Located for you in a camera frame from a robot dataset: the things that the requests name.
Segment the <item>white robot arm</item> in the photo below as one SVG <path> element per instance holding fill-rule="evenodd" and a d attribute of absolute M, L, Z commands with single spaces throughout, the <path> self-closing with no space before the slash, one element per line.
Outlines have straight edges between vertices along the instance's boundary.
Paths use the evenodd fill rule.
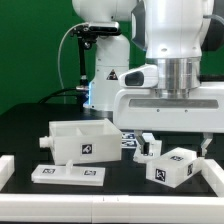
<path fill-rule="evenodd" d="M 120 129 L 224 133 L 224 82 L 200 61 L 216 0 L 72 0 L 97 41 L 84 108 Z"/>

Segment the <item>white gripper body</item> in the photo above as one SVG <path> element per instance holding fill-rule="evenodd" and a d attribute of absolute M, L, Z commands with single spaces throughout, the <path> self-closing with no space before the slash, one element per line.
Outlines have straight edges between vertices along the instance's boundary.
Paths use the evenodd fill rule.
<path fill-rule="evenodd" d="M 143 65 L 119 77 L 113 122 L 119 129 L 224 133 L 224 82 L 202 82 L 188 98 L 159 98 L 156 65 Z"/>

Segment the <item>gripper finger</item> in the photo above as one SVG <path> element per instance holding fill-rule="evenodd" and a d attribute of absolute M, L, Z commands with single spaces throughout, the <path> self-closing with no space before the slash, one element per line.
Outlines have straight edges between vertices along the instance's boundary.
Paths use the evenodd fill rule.
<path fill-rule="evenodd" d="M 142 132 L 139 130 L 134 131 L 135 138 L 139 143 L 140 151 L 143 155 L 147 155 L 149 151 L 149 143 L 145 141 Z"/>
<path fill-rule="evenodd" d="M 201 156 L 204 157 L 207 154 L 207 148 L 213 140 L 212 133 L 204 133 L 203 134 L 203 141 L 201 142 Z"/>

